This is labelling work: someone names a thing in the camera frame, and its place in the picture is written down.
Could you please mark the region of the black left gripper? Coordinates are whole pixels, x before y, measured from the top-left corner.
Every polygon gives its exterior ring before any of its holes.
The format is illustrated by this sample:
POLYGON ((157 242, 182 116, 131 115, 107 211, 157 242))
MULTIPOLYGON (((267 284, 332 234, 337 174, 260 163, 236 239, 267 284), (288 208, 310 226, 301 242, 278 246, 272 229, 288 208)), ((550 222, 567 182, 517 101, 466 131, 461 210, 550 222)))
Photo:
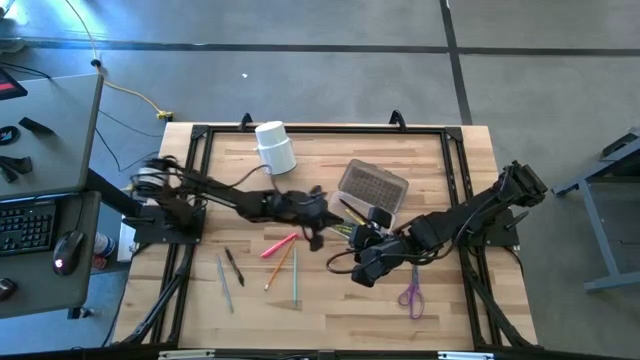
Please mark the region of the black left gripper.
POLYGON ((327 193, 320 185, 305 193, 275 191, 267 198, 267 213, 275 222, 290 225, 340 225, 344 219, 329 209, 327 193))

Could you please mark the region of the clear plastic supply box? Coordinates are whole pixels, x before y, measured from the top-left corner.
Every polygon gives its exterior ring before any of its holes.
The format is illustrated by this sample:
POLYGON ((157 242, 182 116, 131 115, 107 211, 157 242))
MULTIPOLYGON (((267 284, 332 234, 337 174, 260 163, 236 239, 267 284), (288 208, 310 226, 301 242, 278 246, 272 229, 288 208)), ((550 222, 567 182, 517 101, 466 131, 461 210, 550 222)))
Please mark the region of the clear plastic supply box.
POLYGON ((358 224, 345 212, 345 207, 339 202, 342 198, 354 206, 368 218, 371 207, 380 207, 394 217, 390 229, 376 228, 391 232, 396 213, 406 198, 409 183, 388 170, 358 159, 352 159, 342 178, 338 189, 329 200, 329 209, 344 219, 343 226, 354 228, 358 224))

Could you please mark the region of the pink highlighter pen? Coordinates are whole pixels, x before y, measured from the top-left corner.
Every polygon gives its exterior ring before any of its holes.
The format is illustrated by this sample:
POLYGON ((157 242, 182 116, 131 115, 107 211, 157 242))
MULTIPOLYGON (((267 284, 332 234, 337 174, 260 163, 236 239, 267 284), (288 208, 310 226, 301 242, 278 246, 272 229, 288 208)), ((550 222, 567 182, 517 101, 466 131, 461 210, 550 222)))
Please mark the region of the pink highlighter pen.
POLYGON ((276 244, 272 245, 271 247, 269 247, 267 250, 265 250, 260 257, 261 258, 268 258, 271 255, 273 255, 276 251, 278 251, 280 248, 282 248, 284 245, 296 240, 298 237, 297 233, 291 233, 288 236, 286 236, 285 238, 281 239, 280 241, 278 241, 276 244))

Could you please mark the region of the orange pencil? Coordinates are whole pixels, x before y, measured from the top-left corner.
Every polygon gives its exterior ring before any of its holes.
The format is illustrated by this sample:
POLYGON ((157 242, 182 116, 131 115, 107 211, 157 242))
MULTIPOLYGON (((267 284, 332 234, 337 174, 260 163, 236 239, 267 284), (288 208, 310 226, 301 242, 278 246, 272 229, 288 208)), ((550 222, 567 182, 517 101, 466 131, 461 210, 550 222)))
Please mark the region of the orange pencil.
POLYGON ((281 256, 279 262, 277 263, 276 267, 274 268, 274 270, 272 271, 270 277, 268 278, 265 286, 264 286, 264 291, 268 291, 269 288, 271 287, 272 283, 274 282, 277 274, 279 273, 279 271, 281 270, 282 266, 284 265, 284 262, 286 261, 287 257, 289 256, 292 248, 294 247, 294 244, 297 240, 297 234, 295 234, 295 236, 289 240, 287 242, 287 247, 286 250, 284 252, 284 254, 281 256))

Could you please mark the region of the purple scissors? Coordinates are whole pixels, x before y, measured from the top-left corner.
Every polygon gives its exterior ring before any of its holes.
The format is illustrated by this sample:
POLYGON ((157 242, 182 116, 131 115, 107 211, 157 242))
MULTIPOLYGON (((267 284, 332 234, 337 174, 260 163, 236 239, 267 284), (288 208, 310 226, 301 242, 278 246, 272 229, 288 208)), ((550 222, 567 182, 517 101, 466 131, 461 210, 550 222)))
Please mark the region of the purple scissors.
POLYGON ((410 319, 417 320, 422 316, 425 308, 425 299, 420 289, 420 277, 417 265, 412 266, 411 280, 405 291, 398 296, 397 301, 401 306, 405 306, 408 309, 410 319))

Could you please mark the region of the white cylindrical container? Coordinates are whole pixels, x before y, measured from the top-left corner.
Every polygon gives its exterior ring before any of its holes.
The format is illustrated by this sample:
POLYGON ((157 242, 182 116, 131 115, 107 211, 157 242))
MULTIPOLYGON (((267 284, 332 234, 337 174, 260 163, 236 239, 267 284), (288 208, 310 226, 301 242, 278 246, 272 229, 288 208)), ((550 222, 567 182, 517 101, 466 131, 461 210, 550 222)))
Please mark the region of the white cylindrical container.
POLYGON ((281 175, 297 166, 293 143, 282 121, 266 122, 254 130, 261 162, 270 175, 281 175))

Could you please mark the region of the black pen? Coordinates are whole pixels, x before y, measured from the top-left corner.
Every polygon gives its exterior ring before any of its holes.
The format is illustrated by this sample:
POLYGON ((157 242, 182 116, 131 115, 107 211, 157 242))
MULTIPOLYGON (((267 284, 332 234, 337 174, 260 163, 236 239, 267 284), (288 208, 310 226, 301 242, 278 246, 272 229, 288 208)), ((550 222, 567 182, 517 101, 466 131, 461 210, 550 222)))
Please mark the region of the black pen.
POLYGON ((244 287, 245 286, 244 275, 242 274, 241 270, 239 269, 232 252, 226 246, 224 247, 224 251, 225 251, 226 257, 227 257, 227 259, 228 259, 228 261, 229 261, 229 263, 230 263, 230 265, 231 265, 231 267, 233 269, 233 272, 234 272, 239 284, 242 287, 244 287))

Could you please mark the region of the grey translucent pen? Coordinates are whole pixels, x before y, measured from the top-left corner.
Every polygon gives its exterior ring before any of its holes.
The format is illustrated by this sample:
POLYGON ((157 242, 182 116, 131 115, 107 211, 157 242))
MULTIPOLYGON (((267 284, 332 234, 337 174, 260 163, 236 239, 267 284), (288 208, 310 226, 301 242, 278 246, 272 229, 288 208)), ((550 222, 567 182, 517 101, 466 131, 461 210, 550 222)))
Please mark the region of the grey translucent pen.
POLYGON ((218 274, 219 274, 219 278, 220 278, 220 282, 221 282, 221 286, 222 286, 222 290, 223 290, 223 294, 226 300, 226 304, 228 306, 228 309, 230 311, 230 313, 234 313, 234 307, 233 307, 233 303, 232 303, 232 299, 231 299, 231 294, 228 288, 228 284, 226 281, 226 276, 224 273, 224 268, 222 266, 222 261, 219 255, 216 255, 216 261, 217 261, 217 269, 218 269, 218 274))

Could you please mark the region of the white cup with blue label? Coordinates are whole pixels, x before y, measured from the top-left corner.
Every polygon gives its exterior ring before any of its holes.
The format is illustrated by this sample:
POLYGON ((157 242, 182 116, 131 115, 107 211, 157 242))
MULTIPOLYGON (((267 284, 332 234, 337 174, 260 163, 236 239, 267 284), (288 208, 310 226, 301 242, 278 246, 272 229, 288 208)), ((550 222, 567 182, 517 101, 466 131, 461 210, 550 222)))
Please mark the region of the white cup with blue label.
POLYGON ((96 256, 107 258, 116 248, 116 241, 100 232, 95 234, 94 250, 96 256))

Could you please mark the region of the grey desk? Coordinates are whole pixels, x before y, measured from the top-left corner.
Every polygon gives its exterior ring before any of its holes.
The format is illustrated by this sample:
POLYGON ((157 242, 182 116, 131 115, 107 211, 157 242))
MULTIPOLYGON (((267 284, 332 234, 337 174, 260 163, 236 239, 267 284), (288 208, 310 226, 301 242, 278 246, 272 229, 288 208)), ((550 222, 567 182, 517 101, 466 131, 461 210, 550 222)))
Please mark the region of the grey desk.
POLYGON ((7 183, 0 176, 0 204, 54 200, 52 248, 0 256, 0 278, 17 291, 0 302, 0 319, 81 307, 87 298, 101 196, 86 188, 103 79, 82 75, 24 81, 28 94, 0 101, 0 126, 16 126, 19 139, 0 156, 29 157, 32 171, 7 183), (53 271, 53 251, 67 231, 85 235, 74 272, 53 271))

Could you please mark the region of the black computer keyboard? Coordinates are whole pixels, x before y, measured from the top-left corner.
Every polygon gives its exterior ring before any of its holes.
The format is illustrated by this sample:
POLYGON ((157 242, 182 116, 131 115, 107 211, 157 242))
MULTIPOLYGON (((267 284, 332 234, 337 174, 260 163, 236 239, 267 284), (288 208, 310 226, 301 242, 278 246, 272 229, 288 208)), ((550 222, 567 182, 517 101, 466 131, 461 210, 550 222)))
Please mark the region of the black computer keyboard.
POLYGON ((54 200, 0 204, 0 256, 50 250, 56 210, 54 200))

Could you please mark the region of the dark tablet screen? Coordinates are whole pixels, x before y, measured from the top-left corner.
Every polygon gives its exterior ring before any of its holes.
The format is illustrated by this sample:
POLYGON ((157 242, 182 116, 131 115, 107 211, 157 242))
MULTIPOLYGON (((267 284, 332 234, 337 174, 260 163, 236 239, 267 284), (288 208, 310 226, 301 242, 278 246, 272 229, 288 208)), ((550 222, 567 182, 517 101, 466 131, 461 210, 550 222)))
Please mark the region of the dark tablet screen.
POLYGON ((0 68, 0 100, 24 97, 28 91, 5 70, 0 68))

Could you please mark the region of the black aluminium table frame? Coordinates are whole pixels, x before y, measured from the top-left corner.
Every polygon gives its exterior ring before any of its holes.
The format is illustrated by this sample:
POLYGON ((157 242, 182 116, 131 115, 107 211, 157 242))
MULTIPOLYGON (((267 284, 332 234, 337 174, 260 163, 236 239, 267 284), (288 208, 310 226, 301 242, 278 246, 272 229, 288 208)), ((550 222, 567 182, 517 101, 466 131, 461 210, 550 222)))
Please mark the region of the black aluminium table frame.
MULTIPOLYGON (((348 163, 359 159, 408 180, 398 223, 444 210, 488 188, 498 176, 484 126, 414 125, 400 132, 393 125, 291 124, 287 130, 298 165, 279 180, 280 187, 307 190, 320 185, 333 192, 348 163)), ((211 204, 195 250, 182 324, 175 327, 166 318, 163 334, 175 335, 182 348, 216 350, 470 350, 482 342, 506 342, 481 301, 471 296, 457 253, 421 269, 426 308, 421 318, 412 320, 397 301, 409 281, 409 266, 392 271, 372 288, 360 286, 348 276, 352 262, 344 255, 346 242, 334 232, 326 233, 325 245, 317 252, 297 242, 294 309, 293 255, 268 291, 264 286, 285 251, 260 257, 289 233, 287 226, 251 224, 211 204), (244 287, 225 246, 244 275, 244 287), (216 255, 222 261, 233 314, 223 294, 216 255)))

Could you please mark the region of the silver metal bracket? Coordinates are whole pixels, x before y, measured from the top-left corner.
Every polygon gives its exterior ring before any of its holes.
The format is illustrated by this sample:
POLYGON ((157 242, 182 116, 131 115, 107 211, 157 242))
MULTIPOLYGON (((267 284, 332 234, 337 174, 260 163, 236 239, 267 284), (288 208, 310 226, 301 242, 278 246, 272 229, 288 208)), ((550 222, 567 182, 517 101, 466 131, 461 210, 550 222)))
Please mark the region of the silver metal bracket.
POLYGON ((438 360, 495 360, 493 353, 439 351, 438 360))
POLYGON ((214 349, 179 349, 161 351, 157 360, 214 360, 215 358, 214 349))

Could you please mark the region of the black bracket piece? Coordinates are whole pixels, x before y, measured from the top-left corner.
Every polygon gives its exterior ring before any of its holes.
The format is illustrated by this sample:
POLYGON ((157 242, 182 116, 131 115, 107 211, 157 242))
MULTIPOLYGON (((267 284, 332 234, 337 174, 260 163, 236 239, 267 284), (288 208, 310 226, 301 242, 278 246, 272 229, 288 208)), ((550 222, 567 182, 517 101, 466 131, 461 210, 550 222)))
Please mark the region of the black bracket piece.
POLYGON ((12 183, 18 175, 24 175, 32 171, 32 163, 29 157, 12 158, 0 156, 0 176, 7 182, 12 183))

